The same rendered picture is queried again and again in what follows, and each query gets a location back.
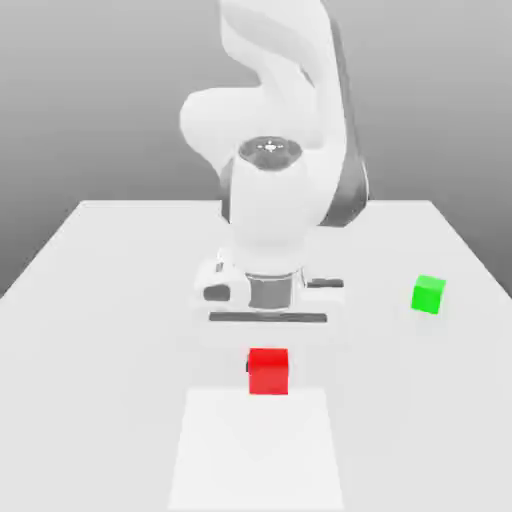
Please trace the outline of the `small red cube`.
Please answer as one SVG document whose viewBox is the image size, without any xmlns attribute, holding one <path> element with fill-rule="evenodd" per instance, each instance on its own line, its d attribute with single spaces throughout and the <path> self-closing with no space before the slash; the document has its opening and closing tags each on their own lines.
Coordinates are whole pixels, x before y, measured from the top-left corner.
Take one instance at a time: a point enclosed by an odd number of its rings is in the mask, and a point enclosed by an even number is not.
<svg viewBox="0 0 512 512">
<path fill-rule="evenodd" d="M 285 348 L 251 348 L 246 371 L 252 395 L 287 395 L 289 355 Z"/>
</svg>

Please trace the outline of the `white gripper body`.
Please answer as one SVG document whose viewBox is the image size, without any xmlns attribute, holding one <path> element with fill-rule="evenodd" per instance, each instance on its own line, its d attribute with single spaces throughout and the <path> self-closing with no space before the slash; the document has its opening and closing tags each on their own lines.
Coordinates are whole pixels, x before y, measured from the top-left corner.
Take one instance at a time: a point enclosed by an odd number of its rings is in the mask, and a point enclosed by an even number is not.
<svg viewBox="0 0 512 512">
<path fill-rule="evenodd" d="M 198 319 L 198 339 L 214 347 L 292 347 L 332 343 L 338 320 L 323 312 L 208 311 Z"/>
</svg>

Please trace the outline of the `small green cube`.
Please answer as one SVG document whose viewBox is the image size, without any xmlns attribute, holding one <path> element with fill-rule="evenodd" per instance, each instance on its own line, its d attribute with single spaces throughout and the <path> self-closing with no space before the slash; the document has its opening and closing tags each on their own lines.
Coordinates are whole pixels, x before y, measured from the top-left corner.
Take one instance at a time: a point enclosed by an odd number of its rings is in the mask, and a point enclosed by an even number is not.
<svg viewBox="0 0 512 512">
<path fill-rule="evenodd" d="M 446 281 L 429 275 L 419 275 L 414 284 L 411 308 L 437 315 L 443 297 Z"/>
</svg>

